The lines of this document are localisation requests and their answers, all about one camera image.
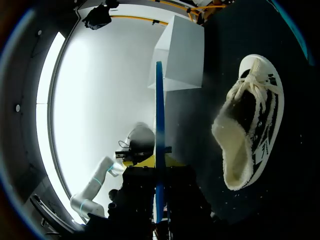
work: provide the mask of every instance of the sneaker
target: sneaker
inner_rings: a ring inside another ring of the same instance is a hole
[[[222,148],[223,178],[230,190],[253,184],[262,174],[284,113],[280,77],[265,57],[240,63],[239,79],[214,120],[212,134]]]

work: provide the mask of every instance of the white shoelace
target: white shoelace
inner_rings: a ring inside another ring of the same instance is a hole
[[[254,95],[258,104],[262,105],[262,112],[266,110],[266,101],[268,98],[267,90],[274,92],[275,94],[282,94],[281,89],[278,86],[272,85],[269,82],[269,78],[266,74],[259,73],[261,68],[261,60],[256,58],[250,69],[249,74],[245,78],[239,78],[233,87],[230,89],[226,98],[228,100],[239,100],[244,91],[247,90]]]

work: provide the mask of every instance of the white backdrop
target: white backdrop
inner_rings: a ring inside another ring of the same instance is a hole
[[[80,191],[103,156],[114,155],[136,122],[153,127],[155,93],[147,88],[150,61],[164,26],[113,18],[98,30],[80,22],[59,69],[53,105],[56,151],[65,182]],[[108,216],[108,192],[122,177],[107,175],[94,199]]]

